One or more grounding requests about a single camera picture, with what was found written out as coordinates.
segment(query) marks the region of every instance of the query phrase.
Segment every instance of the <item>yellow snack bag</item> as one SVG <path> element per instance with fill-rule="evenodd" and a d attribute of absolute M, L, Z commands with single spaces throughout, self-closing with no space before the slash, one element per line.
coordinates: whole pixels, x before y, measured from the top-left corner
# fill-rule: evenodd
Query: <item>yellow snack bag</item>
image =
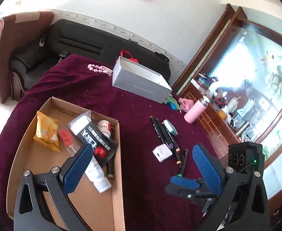
<path fill-rule="evenodd" d="M 57 131 L 59 129 L 59 122 L 42 112 L 37 111 L 37 127 L 34 140 L 40 144 L 60 152 L 59 140 L 57 138 Z"/>

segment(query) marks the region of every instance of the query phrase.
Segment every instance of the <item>metal screw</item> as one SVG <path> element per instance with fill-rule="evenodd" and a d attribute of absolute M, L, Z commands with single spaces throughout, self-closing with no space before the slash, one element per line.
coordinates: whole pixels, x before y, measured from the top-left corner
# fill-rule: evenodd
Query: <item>metal screw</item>
<path fill-rule="evenodd" d="M 261 177 L 261 173 L 258 172 L 258 171 L 254 171 L 254 175 L 255 175 L 256 177 Z"/>
<path fill-rule="evenodd" d="M 234 172 L 234 169 L 231 168 L 231 167 L 226 167 L 225 171 L 229 174 L 233 173 Z"/>
<path fill-rule="evenodd" d="M 59 171 L 60 171 L 60 168 L 59 168 L 59 167 L 54 167 L 54 168 L 51 169 L 51 172 L 52 172 L 53 174 L 56 174 L 56 173 L 59 172 Z"/>
<path fill-rule="evenodd" d="M 29 176 L 30 173 L 31 173 L 31 171 L 27 170 L 27 171 L 25 171 L 25 172 L 23 173 L 23 175 L 24 175 L 24 176 Z"/>

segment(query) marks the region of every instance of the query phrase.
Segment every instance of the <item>cardboard box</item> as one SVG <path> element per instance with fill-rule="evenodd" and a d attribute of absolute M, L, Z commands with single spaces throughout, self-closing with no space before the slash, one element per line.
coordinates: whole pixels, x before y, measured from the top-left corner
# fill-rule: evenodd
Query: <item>cardboard box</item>
<path fill-rule="evenodd" d="M 115 64 L 112 85 L 159 103 L 172 92 L 161 74 L 124 57 Z"/>
<path fill-rule="evenodd" d="M 88 111 L 88 109 L 52 97 L 42 106 L 40 111 L 47 116 L 57 119 L 59 127 L 61 127 L 66 126 L 71 120 Z M 91 114 L 94 122 L 98 123 L 100 120 L 107 120 L 114 127 L 114 140 L 118 143 L 118 146 L 114 156 L 112 188 L 100 194 L 87 176 L 83 175 L 77 189 L 72 194 L 69 194 L 69 198 L 91 229 L 95 231 L 125 231 L 119 123 L 115 119 L 93 111 Z M 55 152 L 34 141 L 33 137 L 36 133 L 36 126 L 37 116 L 34 117 L 22 138 L 10 172 L 6 207 L 8 216 L 11 219 L 14 218 L 15 202 L 23 172 L 30 170 L 34 174 L 47 173 L 54 166 L 62 166 L 66 159 L 70 157 L 60 138 L 59 148 L 61 153 Z M 56 224 L 65 228 L 49 193 L 44 192 L 44 195 Z"/>

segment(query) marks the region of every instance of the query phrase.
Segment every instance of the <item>maroon velvet tablecloth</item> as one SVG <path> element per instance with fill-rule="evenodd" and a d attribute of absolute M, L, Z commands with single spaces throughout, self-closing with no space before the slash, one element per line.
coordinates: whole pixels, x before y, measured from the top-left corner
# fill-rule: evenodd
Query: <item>maroon velvet tablecloth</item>
<path fill-rule="evenodd" d="M 54 96 L 119 120 L 127 231 L 195 229 L 202 217 L 200 209 L 164 192 L 179 167 L 174 158 L 159 163 L 152 153 L 160 142 L 150 116 L 168 119 L 179 132 L 176 137 L 179 147 L 189 150 L 184 172 L 188 178 L 201 177 L 191 156 L 195 144 L 203 143 L 210 154 L 216 156 L 205 131 L 197 123 L 186 123 L 183 116 L 168 105 L 112 87 L 112 77 L 88 70 L 89 63 L 102 65 L 70 55 L 29 89 L 12 112 L 0 135 L 0 216 L 12 227 L 6 214 L 6 191 L 12 162 L 36 111 Z"/>

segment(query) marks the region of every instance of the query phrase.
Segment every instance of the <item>black marker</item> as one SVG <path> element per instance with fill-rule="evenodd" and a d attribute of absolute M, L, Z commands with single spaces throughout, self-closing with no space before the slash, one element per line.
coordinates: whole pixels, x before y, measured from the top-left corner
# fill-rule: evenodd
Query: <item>black marker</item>
<path fill-rule="evenodd" d="M 158 127 L 158 124 L 157 124 L 157 122 L 156 122 L 154 116 L 151 116 L 150 118 L 151 118 L 151 120 L 152 120 L 154 129 L 156 130 L 156 133 L 157 133 L 157 135 L 158 135 L 159 140 L 162 142 L 162 144 L 166 144 L 166 145 L 168 146 L 168 144 L 167 144 L 166 142 L 164 142 L 163 139 L 162 139 L 162 133 L 161 133 L 159 127 Z"/>
<path fill-rule="evenodd" d="M 182 165 L 180 166 L 180 171 L 177 176 L 182 177 L 184 170 L 185 170 L 185 165 L 188 157 L 188 149 L 185 149 L 184 155 L 182 157 Z"/>
<path fill-rule="evenodd" d="M 107 178 L 114 177 L 114 156 L 111 157 L 109 162 L 107 163 Z"/>
<path fill-rule="evenodd" d="M 171 142 L 171 139 L 169 138 L 168 134 L 166 133 L 159 119 L 156 118 L 156 122 L 157 122 L 158 128 L 160 129 L 160 132 L 162 133 L 161 138 L 165 140 L 165 142 L 167 143 L 167 146 L 173 147 L 173 143 Z"/>
<path fill-rule="evenodd" d="M 164 122 L 162 123 L 162 127 L 164 128 L 165 132 L 167 133 L 169 139 L 171 140 L 171 143 L 173 144 L 173 149 L 174 149 L 174 152 L 175 152 L 175 156 L 176 156 L 176 160 L 177 160 L 177 164 L 181 164 L 181 161 L 180 161 L 180 156 L 179 156 L 179 152 L 180 152 L 180 149 L 176 143 L 176 141 L 174 140 L 172 134 L 168 131 L 167 127 L 165 126 Z"/>

